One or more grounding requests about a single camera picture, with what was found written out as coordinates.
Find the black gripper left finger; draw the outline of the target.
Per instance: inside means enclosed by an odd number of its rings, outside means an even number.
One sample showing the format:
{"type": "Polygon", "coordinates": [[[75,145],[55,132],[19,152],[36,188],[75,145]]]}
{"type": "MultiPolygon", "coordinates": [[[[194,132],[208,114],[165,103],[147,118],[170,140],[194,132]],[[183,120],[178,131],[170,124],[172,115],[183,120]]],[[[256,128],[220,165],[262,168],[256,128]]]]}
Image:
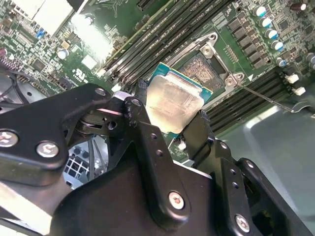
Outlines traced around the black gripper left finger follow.
{"type": "Polygon", "coordinates": [[[191,206],[183,183],[143,103],[111,96],[95,84],[1,114],[1,217],[13,215],[36,231],[53,231],[57,207],[74,190],[63,177],[68,151],[95,134],[108,138],[108,172],[128,162],[138,165],[150,215],[161,228],[175,231],[188,222],[191,206]]]}

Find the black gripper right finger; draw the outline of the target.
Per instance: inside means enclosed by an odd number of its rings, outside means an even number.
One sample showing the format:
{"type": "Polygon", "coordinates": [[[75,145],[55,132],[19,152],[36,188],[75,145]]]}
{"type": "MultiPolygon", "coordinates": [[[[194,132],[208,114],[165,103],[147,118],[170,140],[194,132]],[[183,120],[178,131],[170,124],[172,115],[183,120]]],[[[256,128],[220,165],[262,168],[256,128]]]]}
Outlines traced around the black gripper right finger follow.
{"type": "Polygon", "coordinates": [[[203,110],[185,127],[193,167],[214,181],[215,224],[221,236],[310,236],[312,233],[258,166],[236,161],[215,138],[203,110]]]}

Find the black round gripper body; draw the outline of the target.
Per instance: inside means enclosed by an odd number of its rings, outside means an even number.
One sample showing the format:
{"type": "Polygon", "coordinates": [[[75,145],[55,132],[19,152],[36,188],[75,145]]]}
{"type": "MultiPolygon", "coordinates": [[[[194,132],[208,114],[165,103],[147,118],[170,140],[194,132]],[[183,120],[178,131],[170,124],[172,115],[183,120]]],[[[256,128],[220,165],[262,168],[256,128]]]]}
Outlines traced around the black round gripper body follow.
{"type": "Polygon", "coordinates": [[[229,236],[217,213],[214,181],[174,164],[191,204],[188,222],[168,231],[151,217],[138,165],[128,162],[68,194],[53,216],[55,236],[229,236]]]}

